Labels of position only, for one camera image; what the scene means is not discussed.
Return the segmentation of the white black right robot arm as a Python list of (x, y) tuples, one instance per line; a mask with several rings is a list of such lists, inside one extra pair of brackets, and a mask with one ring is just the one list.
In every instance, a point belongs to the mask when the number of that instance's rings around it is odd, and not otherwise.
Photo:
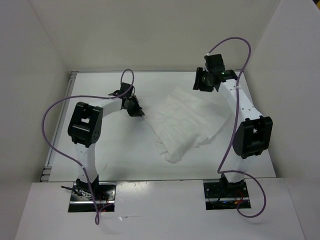
[(233, 70), (208, 71), (202, 67), (196, 69), (194, 90), (213, 92), (216, 90), (238, 116), (235, 130), (232, 132), (232, 146), (228, 152), (230, 163), (226, 170), (218, 167), (219, 173), (226, 177), (219, 184), (220, 193), (229, 197), (237, 190), (236, 183), (241, 182), (248, 170), (248, 158), (259, 156), (270, 144), (273, 121), (263, 116), (248, 98)]

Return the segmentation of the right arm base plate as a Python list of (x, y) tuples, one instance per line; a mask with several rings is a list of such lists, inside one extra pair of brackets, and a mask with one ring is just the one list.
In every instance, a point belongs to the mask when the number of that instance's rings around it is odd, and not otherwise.
[(241, 203), (239, 209), (250, 209), (251, 203), (247, 184), (225, 193), (218, 179), (203, 182), (205, 207), (211, 210), (233, 210)]

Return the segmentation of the white pleated skirt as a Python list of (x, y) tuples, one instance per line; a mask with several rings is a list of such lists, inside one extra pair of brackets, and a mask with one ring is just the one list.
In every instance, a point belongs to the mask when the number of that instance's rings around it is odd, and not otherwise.
[(220, 94), (206, 100), (177, 85), (164, 100), (146, 110), (144, 119), (157, 136), (158, 153), (176, 164), (188, 150), (208, 144), (230, 115), (230, 107)]

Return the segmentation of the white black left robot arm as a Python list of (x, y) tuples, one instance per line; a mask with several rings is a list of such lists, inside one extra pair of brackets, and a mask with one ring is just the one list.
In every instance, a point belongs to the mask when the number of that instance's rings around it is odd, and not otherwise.
[(130, 117), (143, 117), (145, 113), (135, 95), (99, 100), (94, 104), (78, 102), (75, 105), (67, 133), (76, 150), (76, 160), (80, 163), (76, 179), (76, 191), (88, 200), (99, 196), (99, 174), (96, 169), (96, 143), (102, 134), (103, 118), (121, 110)]

